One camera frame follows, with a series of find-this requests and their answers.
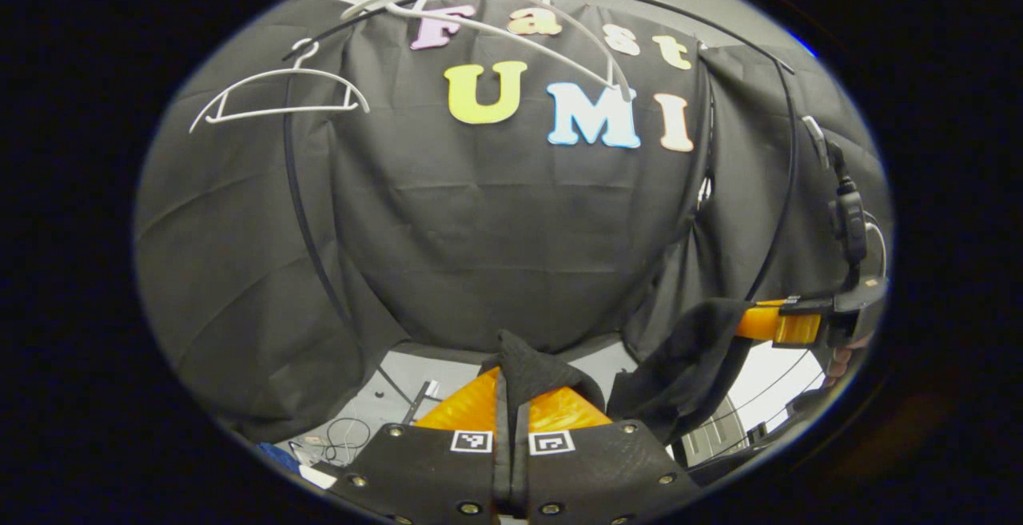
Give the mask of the black knit garment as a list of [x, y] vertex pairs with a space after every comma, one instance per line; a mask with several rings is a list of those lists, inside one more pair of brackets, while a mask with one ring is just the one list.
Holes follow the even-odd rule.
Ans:
[[496, 333], [498, 350], [480, 371], [497, 369], [507, 380], [511, 422], [519, 406], [567, 388], [614, 422], [638, 420], [666, 447], [705, 423], [730, 390], [724, 378], [741, 368], [738, 347], [749, 343], [738, 326], [753, 306], [751, 300], [710, 298], [684, 310], [633, 371], [616, 371], [610, 396], [593, 376], [509, 331]]

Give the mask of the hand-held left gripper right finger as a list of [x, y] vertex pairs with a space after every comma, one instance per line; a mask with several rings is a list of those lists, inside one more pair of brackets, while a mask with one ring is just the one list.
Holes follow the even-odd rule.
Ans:
[[527, 525], [654, 525], [703, 490], [639, 420], [614, 420], [562, 387], [515, 432], [514, 510]]

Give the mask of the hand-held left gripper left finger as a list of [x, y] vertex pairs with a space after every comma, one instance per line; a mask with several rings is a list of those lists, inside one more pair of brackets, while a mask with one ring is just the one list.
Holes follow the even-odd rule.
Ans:
[[502, 525], [510, 478], [507, 384], [493, 366], [417, 422], [384, 424], [328, 494], [391, 525]]

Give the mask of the large white clothes hanger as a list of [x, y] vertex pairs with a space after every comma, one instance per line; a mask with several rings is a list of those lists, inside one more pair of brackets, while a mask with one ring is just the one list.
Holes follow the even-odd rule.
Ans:
[[604, 59], [606, 59], [606, 77], [601, 77], [597, 73], [595, 73], [595, 71], [586, 69], [585, 65], [575, 62], [574, 59], [567, 58], [567, 56], [551, 50], [551, 48], [534, 43], [533, 41], [530, 41], [529, 38], [514, 34], [509, 30], [500, 29], [500, 27], [497, 26], [486, 25], [486, 23], [482, 21], [471, 20], [468, 18], [457, 18], [456, 16], [452, 16], [450, 14], [427, 12], [424, 10], [424, 5], [427, 1], [428, 0], [363, 0], [359, 3], [351, 5], [351, 7], [345, 10], [339, 17], [339, 25], [336, 25], [332, 29], [319, 34], [319, 37], [328, 37], [333, 31], [346, 29], [346, 27], [354, 25], [356, 21], [372, 18], [373, 15], [379, 15], [380, 13], [391, 13], [398, 16], [398, 18], [454, 21], [457, 23], [457, 25], [465, 25], [468, 27], [472, 27], [472, 29], [483, 31], [484, 33], [510, 38], [511, 41], [521, 43], [527, 48], [537, 50], [540, 53], [547, 55], [549, 58], [553, 58], [563, 64], [567, 64], [572, 67], [572, 69], [581, 71], [581, 73], [585, 74], [585, 76], [594, 78], [601, 85], [617, 91], [625, 102], [630, 102], [635, 99], [635, 95], [630, 92], [630, 86], [623, 70], [621, 69], [621, 65], [616, 59], [614, 59], [614, 55], [611, 54], [609, 47], [604, 44], [603, 38], [595, 36], [595, 34], [593, 34], [592, 31], [584, 25], [584, 23], [571, 18], [567, 12], [555, 7], [555, 5], [551, 3], [551, 0], [525, 1], [551, 11], [555, 15], [555, 18], [567, 21], [569, 25], [576, 27], [576, 29], [581, 31], [581, 33], [584, 34], [589, 41], [595, 44], [596, 47], [599, 48], [601, 52], [603, 52]]

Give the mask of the black backdrop cloth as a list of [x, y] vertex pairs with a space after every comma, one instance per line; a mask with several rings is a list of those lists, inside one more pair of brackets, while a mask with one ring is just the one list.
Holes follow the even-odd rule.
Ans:
[[[555, 0], [603, 38], [635, 99], [510, 38], [284, 0], [186, 78], [158, 122], [130, 230], [169, 367], [248, 439], [340, 413], [410, 345], [493, 354], [509, 331], [548, 354], [611, 338], [643, 361], [702, 300], [839, 288], [837, 182], [801, 117], [844, 151], [898, 258], [890, 183], [865, 118], [821, 60], [630, 0]], [[606, 77], [567, 21], [525, 0], [430, 0]], [[339, 74], [370, 113], [218, 125], [225, 87], [295, 62]], [[270, 78], [226, 113], [340, 104], [325, 78]]]

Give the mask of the white metal frame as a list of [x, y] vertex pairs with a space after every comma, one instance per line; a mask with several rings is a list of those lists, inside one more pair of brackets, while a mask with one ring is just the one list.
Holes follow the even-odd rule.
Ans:
[[749, 445], [746, 430], [739, 414], [733, 412], [733, 402], [728, 396], [705, 423], [680, 438], [686, 467], [697, 466], [712, 457], [721, 460]]

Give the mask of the small white clothes hanger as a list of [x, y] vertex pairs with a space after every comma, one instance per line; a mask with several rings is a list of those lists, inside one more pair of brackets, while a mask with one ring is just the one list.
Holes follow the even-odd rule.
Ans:
[[[218, 125], [222, 123], [230, 123], [231, 121], [244, 120], [246, 118], [292, 116], [293, 114], [299, 113], [321, 113], [321, 111], [325, 111], [326, 113], [347, 113], [347, 111], [361, 110], [366, 114], [371, 113], [372, 107], [370, 107], [368, 99], [366, 99], [359, 88], [347, 80], [347, 78], [343, 78], [336, 73], [329, 73], [329, 71], [308, 69], [308, 67], [304, 65], [304, 62], [310, 58], [314, 58], [319, 50], [320, 43], [317, 40], [314, 40], [314, 38], [300, 38], [300, 40], [296, 41], [291, 48], [291, 52], [295, 55], [295, 61], [292, 65], [285, 67], [284, 69], [267, 70], [262, 71], [262, 73], [252, 74], [252, 76], [241, 78], [241, 80], [225, 87], [211, 100], [209, 100], [207, 104], [197, 111], [195, 118], [191, 121], [189, 126], [189, 134], [193, 134], [201, 123]], [[270, 78], [295, 78], [300, 76], [325, 78], [326, 81], [329, 81], [335, 85], [343, 86], [344, 95], [342, 102], [340, 104], [314, 104], [301, 106], [295, 106], [290, 102], [284, 102], [278, 107], [272, 107], [271, 110], [246, 110], [235, 111], [235, 113], [226, 113], [225, 111], [230, 96], [233, 95], [235, 91], [244, 88], [244, 86], [262, 83]]]

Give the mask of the white flat panel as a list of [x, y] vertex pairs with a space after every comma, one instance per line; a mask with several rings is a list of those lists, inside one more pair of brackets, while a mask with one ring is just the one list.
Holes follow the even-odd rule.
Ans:
[[793, 349], [772, 348], [770, 344], [753, 347], [728, 392], [737, 408], [729, 420], [748, 432], [764, 423], [767, 431], [788, 420], [786, 405], [797, 395], [814, 389], [822, 382], [822, 366], [814, 354]]

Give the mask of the blue floor item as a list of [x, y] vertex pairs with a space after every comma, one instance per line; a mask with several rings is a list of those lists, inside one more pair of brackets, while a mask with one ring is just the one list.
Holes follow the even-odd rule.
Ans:
[[279, 464], [279, 466], [283, 467], [286, 471], [290, 471], [295, 475], [301, 474], [300, 467], [302, 467], [302, 464], [285, 449], [282, 449], [273, 443], [265, 442], [256, 443], [255, 446], [256, 449], [263, 453], [263, 455], [273, 460], [274, 463]]

